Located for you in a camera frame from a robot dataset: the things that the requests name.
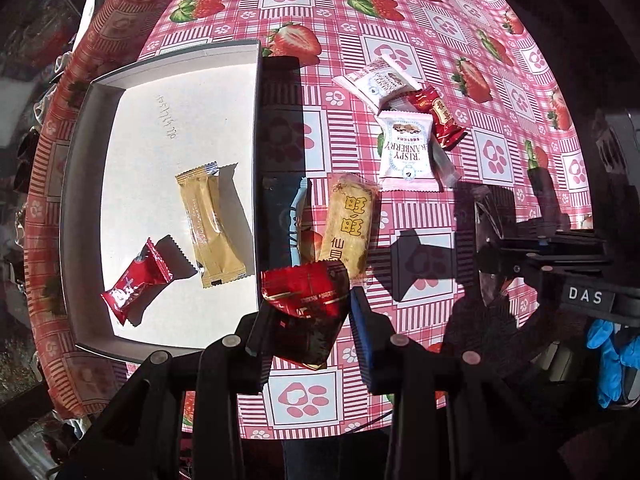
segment red candy wrapper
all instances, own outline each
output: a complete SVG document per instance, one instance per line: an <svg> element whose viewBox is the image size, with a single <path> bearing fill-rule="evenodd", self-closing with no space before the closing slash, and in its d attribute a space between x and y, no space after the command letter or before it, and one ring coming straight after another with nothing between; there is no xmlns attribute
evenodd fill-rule
<svg viewBox="0 0 640 480"><path fill-rule="evenodd" d="M262 272L262 296L280 318L274 355L311 370L322 368L350 306L347 270L321 261Z"/></svg>
<svg viewBox="0 0 640 480"><path fill-rule="evenodd" d="M445 150L453 146L465 134L465 129L456 124L447 105L431 85L417 92L409 92L389 102L392 110L420 112L433 116L436 138Z"/></svg>
<svg viewBox="0 0 640 480"><path fill-rule="evenodd" d="M113 315L124 325L131 305L151 285L165 285L174 276L149 238L142 250L113 285L101 294Z"/></svg>

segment pink checkered tablecloth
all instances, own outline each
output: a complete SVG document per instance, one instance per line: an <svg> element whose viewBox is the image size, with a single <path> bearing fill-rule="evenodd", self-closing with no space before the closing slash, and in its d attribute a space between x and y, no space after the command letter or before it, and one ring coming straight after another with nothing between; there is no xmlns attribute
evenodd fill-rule
<svg viewBox="0 0 640 480"><path fill-rule="evenodd" d="M324 232L327 174L351 172L377 180L380 129L364 104L332 78L381 54L389 54L416 79L433 84L456 121L468 129L449 152L463 181L508 190L519 221L539 217L527 177L525 142L530 140L539 163L548 159L561 209L572 227L580 227L591 213L580 146L554 76L505 0L394 0L396 12L370 13L394 19L359 12L347 0L220 0L224 9L199 18L193 9L197 0L180 6L181 1L174 0L159 19L140 59L244 38L260 38L268 47L272 30L286 22L303 25L318 39L322 52L317 60L302 63L306 66L300 69L299 81L265 76L262 88L260 142L271 147L262 170L275 170L283 158L303 158L311 182L311 208L305 212L303 229ZM176 15L181 8L184 12ZM479 70L490 88L489 99L479 96L468 77L466 95L452 79L461 58ZM300 128L290 117L301 106L303 146L283 146L282 128ZM451 190L382 193L366 283L373 309L389 316L398 332L425 346L441 342L454 304L472 282L473 228L472 208L469 214L454 214ZM420 245L449 251L425 258L415 250ZM416 268L428 272L438 254L445 255L442 263L455 278L412 275ZM513 282L508 293L510 314L519 327L536 309L536 293L521 280ZM368 395L360 380L348 323L325 370L311 372L275 358L264 395L239 399L241 435L247 438L336 435L390 409L385 397ZM387 417L371 427L389 423Z"/></svg>

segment table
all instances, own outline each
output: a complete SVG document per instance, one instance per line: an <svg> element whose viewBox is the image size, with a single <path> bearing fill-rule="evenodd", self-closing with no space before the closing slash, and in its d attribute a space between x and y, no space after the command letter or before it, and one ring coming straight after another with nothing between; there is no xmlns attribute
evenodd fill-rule
<svg viewBox="0 0 640 480"><path fill-rule="evenodd" d="M504 0L393 0L394 6L388 0L373 0L375 5L372 0L358 1L351 0L350 6L348 0L108 0L81 41L76 58L85 72L95 76L128 60L131 52L145 59L193 44L256 37L268 48L265 54L276 57L279 51L268 36L286 23L300 24L308 29L303 34L318 40L321 53L317 59L311 54L302 57L299 75L267 70L273 60L265 60L260 149L266 154L261 167L265 173L296 165L300 169L304 161L311 182L304 230L318 236L324 232L327 174L353 172L376 180L379 127L364 104L337 87L332 78L383 53L415 78L431 82L456 121L468 128L449 152L464 182L495 186L498 202L511 207L517 220L540 216L527 178L533 158L527 156L526 141L530 141L538 164L548 166L562 211L569 215L572 227L579 227L591 207L575 129L549 66L508 4ZM84 55L91 52L91 57ZM82 80L90 80L89 74L78 73ZM77 85L69 81L66 85L61 81L67 103L78 97ZM57 317L48 331L43 329L42 317L50 314L46 304L50 298L42 296L44 283L59 279L60 188L50 184L50 175L66 156L77 113L68 108L64 103L52 106L54 120L51 129L43 132L36 155L43 176L35 174L34 165L27 224L28 290L45 374L50 385L58 385L52 396L66 412L83 413L108 401L122 370L74 352L63 317ZM463 317L452 323L456 313L469 313L465 293L474 282L474 216L466 186L456 193L385 192L373 229L366 279L370 304L389 316L398 332L425 346L443 341L450 327L460 324ZM483 335L460 340L466 348L456 351L478 349L489 360L491 355L500 356L500 347L488 342L491 334L513 332L537 307L535 291L521 280L510 285L508 294L505 310L496 321L484 327ZM47 356L54 347L55 355ZM239 397L241 436L246 438L341 434L390 409L386 397L368 396L360 381L348 323L325 370L311 372L275 358L264 398ZM387 425L389 419L382 418L369 428Z"/></svg>

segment white snack package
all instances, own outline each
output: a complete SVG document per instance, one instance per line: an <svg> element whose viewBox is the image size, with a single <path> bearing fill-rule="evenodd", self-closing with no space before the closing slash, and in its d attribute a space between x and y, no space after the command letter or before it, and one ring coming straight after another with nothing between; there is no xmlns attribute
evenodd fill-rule
<svg viewBox="0 0 640 480"><path fill-rule="evenodd" d="M439 191L440 184L431 169L431 115L384 110L376 121L384 133L380 188Z"/></svg>
<svg viewBox="0 0 640 480"><path fill-rule="evenodd" d="M334 77L334 82L359 97L376 115L391 99L422 88L386 54L356 72Z"/></svg>

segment yellow snack package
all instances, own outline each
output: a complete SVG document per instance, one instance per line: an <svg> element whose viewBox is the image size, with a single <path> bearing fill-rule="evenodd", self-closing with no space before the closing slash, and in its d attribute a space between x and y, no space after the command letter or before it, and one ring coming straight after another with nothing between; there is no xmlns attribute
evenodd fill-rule
<svg viewBox="0 0 640 480"><path fill-rule="evenodd" d="M351 173L333 174L330 182L332 180L326 231L318 260L340 260L353 280L362 277L366 269L378 188Z"/></svg>
<svg viewBox="0 0 640 480"><path fill-rule="evenodd" d="M246 267L226 237L220 219L218 164L185 171L175 179L187 210L196 264L204 288L246 276Z"/></svg>

